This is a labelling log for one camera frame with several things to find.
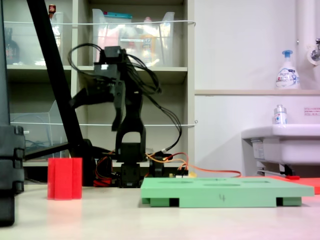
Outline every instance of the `clear plastic container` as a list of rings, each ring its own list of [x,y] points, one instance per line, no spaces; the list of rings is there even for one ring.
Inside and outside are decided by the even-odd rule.
[[[56,12],[51,20],[52,30],[57,43],[60,56],[63,55],[63,25],[64,13]],[[4,23],[5,30],[11,29],[12,36],[8,36],[5,31],[7,64],[11,65],[40,65],[45,66],[46,62],[42,54],[36,29],[33,24]],[[8,59],[10,47],[8,41],[14,46],[14,51],[18,51],[18,56],[13,60]]]
[[[104,14],[93,9],[93,43],[101,48],[121,46],[130,55],[141,59],[147,67],[173,66],[173,35],[175,13],[167,12],[163,23],[108,25]],[[93,52],[93,62],[99,60],[99,52]]]
[[[49,112],[11,113],[10,121],[12,125],[23,127],[26,153],[67,142],[56,101],[54,101]],[[69,152],[65,150],[39,159],[47,160],[52,157],[69,157]]]

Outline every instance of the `white table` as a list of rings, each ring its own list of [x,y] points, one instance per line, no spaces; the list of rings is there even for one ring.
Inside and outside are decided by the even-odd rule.
[[[84,188],[82,200],[46,197],[46,185],[26,185],[0,240],[320,240],[320,195],[275,208],[150,208],[139,189],[120,188]]]

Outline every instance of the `green foam board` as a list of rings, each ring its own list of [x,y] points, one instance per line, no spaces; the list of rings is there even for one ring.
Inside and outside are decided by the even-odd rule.
[[[314,196],[314,188],[267,177],[152,178],[141,186],[143,204],[180,208],[240,208],[301,206],[301,197]]]

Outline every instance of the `sink basin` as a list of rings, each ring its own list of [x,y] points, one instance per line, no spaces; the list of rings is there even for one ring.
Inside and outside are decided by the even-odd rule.
[[[275,124],[244,130],[260,162],[320,165],[320,124]]]

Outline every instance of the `faucet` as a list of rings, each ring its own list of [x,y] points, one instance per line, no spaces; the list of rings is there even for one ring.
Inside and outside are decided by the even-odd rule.
[[[317,38],[315,40],[317,50],[313,50],[311,53],[311,58],[314,61],[319,61],[320,60],[320,38]]]

